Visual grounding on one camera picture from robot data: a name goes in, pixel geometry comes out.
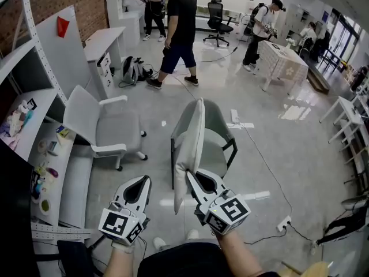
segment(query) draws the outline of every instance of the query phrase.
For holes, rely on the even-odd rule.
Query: black mesh office chair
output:
[[[219,40],[226,42],[227,46],[229,46],[229,42],[224,40],[224,37],[221,35],[224,33],[230,33],[233,31],[233,28],[229,26],[232,17],[229,16],[227,25],[223,24],[223,4],[221,0],[212,0],[208,3],[208,9],[210,14],[210,20],[208,21],[208,26],[211,29],[217,31],[217,35],[209,35],[207,38],[204,39],[204,42],[209,39],[216,39],[217,40],[217,47],[219,47]]]

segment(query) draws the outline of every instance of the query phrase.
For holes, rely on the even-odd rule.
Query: black backpack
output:
[[[251,35],[254,25],[255,25],[255,16],[258,14],[261,7],[266,7],[266,13],[269,12],[269,7],[265,3],[259,3],[257,7],[254,8],[254,10],[251,12],[250,21],[248,21],[248,24],[246,26],[246,29],[244,30],[244,35]]]

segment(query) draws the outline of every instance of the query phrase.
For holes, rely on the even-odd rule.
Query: man in black shirt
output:
[[[165,40],[164,58],[158,79],[147,79],[150,86],[161,88],[164,79],[172,74],[179,58],[182,58],[190,70],[191,77],[184,79],[192,85],[198,86],[196,78],[196,61],[192,51],[195,41],[195,0],[168,1],[168,37]]]
[[[165,28],[163,19],[161,16],[161,9],[163,8],[162,1],[163,0],[145,0],[145,23],[146,23],[146,36],[144,37],[144,41],[147,41],[151,37],[152,30],[152,20],[154,19],[157,27],[160,31],[159,41],[165,40]]]

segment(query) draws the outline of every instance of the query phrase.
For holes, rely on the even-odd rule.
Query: man in white shirt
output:
[[[259,12],[255,16],[255,25],[251,42],[248,46],[242,64],[247,71],[251,71],[250,63],[256,63],[259,42],[265,40],[269,34],[266,32],[266,25],[271,25],[274,20],[275,12],[283,8],[283,3],[280,0],[273,0],[269,6],[261,6]]]
[[[315,24],[311,21],[309,25],[304,28],[301,33],[301,40],[299,46],[304,46],[306,39],[311,38],[312,43],[314,45],[315,41],[317,41],[317,34],[315,33]]]

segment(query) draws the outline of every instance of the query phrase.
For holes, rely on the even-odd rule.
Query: bag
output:
[[[268,14],[269,7],[265,3],[259,3],[258,6],[255,7],[254,10],[251,12],[250,21],[248,21],[246,29],[243,32],[244,35],[251,35],[251,33],[253,31],[253,28],[254,28],[254,25],[255,25],[255,16],[258,14],[261,7],[266,7],[265,15]]]
[[[145,68],[143,67],[143,63],[144,61],[142,61],[141,58],[123,58],[121,82],[126,83],[127,85],[125,86],[136,85],[137,82],[145,81],[146,78],[149,78],[153,74],[152,69],[150,69],[149,71],[145,70]]]

